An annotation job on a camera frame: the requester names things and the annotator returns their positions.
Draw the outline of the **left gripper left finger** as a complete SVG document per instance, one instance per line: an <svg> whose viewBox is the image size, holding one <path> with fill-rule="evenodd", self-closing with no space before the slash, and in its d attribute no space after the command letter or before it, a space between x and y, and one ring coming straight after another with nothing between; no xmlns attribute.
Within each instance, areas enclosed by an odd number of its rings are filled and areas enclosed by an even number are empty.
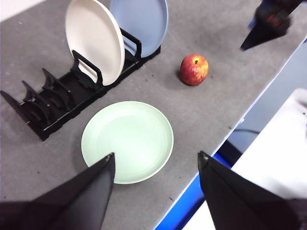
<svg viewBox="0 0 307 230"><path fill-rule="evenodd" d="M67 182L31 201L2 202L2 230L99 230L115 177L110 153Z"/></svg>

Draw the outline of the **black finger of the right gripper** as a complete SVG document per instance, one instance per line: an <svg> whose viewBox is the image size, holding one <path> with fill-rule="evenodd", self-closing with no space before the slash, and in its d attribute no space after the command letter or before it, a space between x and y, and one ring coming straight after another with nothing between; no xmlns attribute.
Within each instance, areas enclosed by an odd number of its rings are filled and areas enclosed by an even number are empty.
<svg viewBox="0 0 307 230"><path fill-rule="evenodd" d="M267 23L256 22L243 41L240 49L246 51L263 43L285 36L290 25L291 21L285 21L277 27L270 26Z"/></svg>

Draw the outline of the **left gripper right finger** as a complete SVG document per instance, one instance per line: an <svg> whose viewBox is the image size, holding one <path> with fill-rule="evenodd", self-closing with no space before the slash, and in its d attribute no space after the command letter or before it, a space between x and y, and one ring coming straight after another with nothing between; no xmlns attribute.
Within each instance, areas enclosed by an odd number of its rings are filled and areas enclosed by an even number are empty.
<svg viewBox="0 0 307 230"><path fill-rule="evenodd" d="M243 178L204 151L198 170L217 230L305 230L306 199L284 199Z"/></svg>

